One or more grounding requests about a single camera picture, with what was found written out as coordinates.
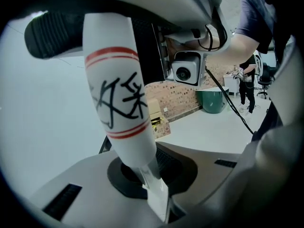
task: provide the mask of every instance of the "brick wall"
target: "brick wall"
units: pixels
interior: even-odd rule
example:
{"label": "brick wall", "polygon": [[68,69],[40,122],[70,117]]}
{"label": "brick wall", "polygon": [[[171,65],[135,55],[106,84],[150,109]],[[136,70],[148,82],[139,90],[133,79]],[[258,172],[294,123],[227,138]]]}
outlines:
{"label": "brick wall", "polygon": [[[224,85],[223,75],[233,69],[233,66],[219,66],[207,62],[207,68],[220,84]],[[205,72],[205,79],[201,89],[212,87],[216,87],[216,84]],[[199,103],[195,96],[195,89],[190,86],[179,85],[169,81],[155,82],[146,85],[145,92],[148,99],[158,99],[161,111],[168,120],[193,109],[198,110]]]}

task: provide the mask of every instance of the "green container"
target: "green container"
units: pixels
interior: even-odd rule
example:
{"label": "green container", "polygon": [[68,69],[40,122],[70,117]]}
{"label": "green container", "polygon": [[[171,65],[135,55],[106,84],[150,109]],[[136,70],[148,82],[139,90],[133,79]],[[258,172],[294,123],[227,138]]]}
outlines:
{"label": "green container", "polygon": [[[223,89],[229,94],[228,87],[223,87]],[[220,113],[227,104],[227,100],[218,87],[197,90],[196,97],[203,109],[208,113]]]}

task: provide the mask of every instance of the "white shoe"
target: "white shoe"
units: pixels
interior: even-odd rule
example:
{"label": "white shoe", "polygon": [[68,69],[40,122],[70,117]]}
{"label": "white shoe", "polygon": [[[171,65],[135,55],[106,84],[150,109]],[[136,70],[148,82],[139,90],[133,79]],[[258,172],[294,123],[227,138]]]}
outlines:
{"label": "white shoe", "polygon": [[249,104],[246,102],[245,104],[239,104],[239,106],[237,107],[237,110],[240,113],[244,113],[249,107]]}
{"label": "white shoe", "polygon": [[247,112],[245,113],[245,115],[243,116],[243,118],[244,118],[245,120],[249,120],[249,119],[251,119],[251,117],[252,117],[252,113],[250,113],[249,111],[247,111]]}

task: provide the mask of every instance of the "camera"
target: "camera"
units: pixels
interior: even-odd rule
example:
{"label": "camera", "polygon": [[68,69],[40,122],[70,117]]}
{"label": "camera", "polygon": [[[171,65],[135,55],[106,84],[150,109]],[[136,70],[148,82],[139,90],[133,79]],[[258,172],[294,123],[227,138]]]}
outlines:
{"label": "camera", "polygon": [[197,85],[200,75],[200,56],[196,53],[181,52],[175,55],[172,62],[174,81]]}

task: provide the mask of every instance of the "white cylinder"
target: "white cylinder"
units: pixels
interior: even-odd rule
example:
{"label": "white cylinder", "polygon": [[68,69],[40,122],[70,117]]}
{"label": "white cylinder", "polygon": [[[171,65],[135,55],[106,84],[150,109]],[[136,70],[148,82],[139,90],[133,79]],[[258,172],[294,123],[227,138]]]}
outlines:
{"label": "white cylinder", "polygon": [[85,71],[99,118],[122,162],[140,168],[156,154],[130,18],[86,14]]}

